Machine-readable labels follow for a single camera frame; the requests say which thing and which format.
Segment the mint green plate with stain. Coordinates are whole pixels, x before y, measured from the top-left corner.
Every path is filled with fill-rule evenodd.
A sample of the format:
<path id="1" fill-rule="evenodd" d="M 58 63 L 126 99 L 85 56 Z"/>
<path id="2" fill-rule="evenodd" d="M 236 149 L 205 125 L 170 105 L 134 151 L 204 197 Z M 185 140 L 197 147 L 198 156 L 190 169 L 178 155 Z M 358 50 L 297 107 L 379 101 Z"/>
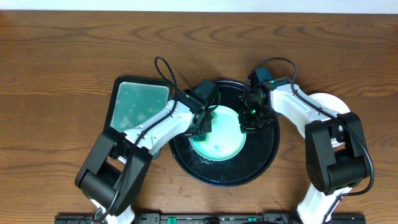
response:
<path id="1" fill-rule="evenodd" d="M 218 106 L 211 115 L 210 140 L 208 144 L 195 144 L 192 148 L 202 157 L 211 161 L 225 161 L 236 156 L 246 142 L 246 134 L 240 130 L 238 114 L 227 106 Z"/>

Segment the white plate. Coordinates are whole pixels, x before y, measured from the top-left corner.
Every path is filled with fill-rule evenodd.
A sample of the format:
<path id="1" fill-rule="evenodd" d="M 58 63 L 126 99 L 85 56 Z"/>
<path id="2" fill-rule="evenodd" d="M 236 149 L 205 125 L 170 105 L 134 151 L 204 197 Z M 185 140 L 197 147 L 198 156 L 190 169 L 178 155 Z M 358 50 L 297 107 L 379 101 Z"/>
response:
<path id="1" fill-rule="evenodd" d="M 339 112 L 340 114 L 345 114 L 350 112 L 350 109 L 344 103 L 344 101 L 329 93 L 313 93 L 309 95 L 309 97 L 315 100 L 317 103 L 326 106 L 326 108 Z M 300 135 L 305 139 L 304 128 L 300 129 L 297 127 L 297 130 L 300 133 Z M 331 145 L 333 148 L 338 147 L 342 144 L 343 144 L 342 142 L 338 142 L 335 138 L 331 139 Z"/>

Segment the green yellow sponge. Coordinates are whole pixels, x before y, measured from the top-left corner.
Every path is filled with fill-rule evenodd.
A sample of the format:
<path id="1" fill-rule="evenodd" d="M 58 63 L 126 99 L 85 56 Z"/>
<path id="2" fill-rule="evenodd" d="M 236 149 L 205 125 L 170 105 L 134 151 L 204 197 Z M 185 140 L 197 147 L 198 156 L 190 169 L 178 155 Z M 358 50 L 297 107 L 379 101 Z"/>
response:
<path id="1" fill-rule="evenodd" d="M 194 142 L 195 144 L 208 144 L 209 140 L 210 140 L 209 133 L 197 134 L 192 138 L 192 142 Z"/>

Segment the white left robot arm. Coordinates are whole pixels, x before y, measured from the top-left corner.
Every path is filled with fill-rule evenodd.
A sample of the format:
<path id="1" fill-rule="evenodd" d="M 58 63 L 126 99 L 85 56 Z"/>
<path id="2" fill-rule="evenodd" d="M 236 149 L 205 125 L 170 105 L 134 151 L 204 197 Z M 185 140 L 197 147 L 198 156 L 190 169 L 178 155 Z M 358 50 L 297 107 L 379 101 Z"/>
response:
<path id="1" fill-rule="evenodd" d="M 95 205 L 91 223 L 131 223 L 131 205 L 154 154 L 180 134 L 209 133 L 217 89 L 180 91 L 147 121 L 119 132 L 105 129 L 75 178 L 75 185 Z"/>

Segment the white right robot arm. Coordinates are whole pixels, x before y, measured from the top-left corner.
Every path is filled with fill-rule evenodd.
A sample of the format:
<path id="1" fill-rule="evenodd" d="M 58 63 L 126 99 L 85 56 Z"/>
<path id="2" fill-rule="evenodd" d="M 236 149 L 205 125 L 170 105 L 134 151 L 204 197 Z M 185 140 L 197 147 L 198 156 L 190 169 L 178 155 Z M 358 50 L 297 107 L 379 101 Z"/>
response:
<path id="1" fill-rule="evenodd" d="M 248 78 L 239 114 L 242 132 L 256 132 L 281 114 L 305 135 L 311 185 L 295 209 L 296 223 L 327 223 L 345 197 L 368 193 L 374 184 L 359 116 L 341 114 L 306 95 L 290 78 Z"/>

